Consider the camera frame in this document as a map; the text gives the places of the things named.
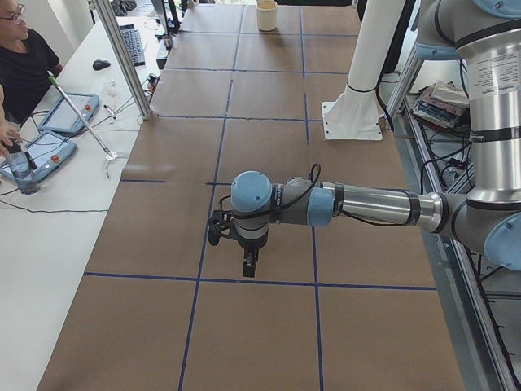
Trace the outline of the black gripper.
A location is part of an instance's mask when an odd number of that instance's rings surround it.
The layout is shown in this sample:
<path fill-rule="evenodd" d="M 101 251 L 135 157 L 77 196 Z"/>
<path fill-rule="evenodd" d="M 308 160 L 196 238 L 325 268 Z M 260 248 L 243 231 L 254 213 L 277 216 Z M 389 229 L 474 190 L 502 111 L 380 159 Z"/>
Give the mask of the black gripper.
<path fill-rule="evenodd" d="M 255 239 L 248 239 L 237 235 L 237 242 L 243 248 L 243 276 L 246 278 L 254 278 L 256 275 L 256 264 L 258 262 L 259 250 L 267 243 L 267 234 Z"/>

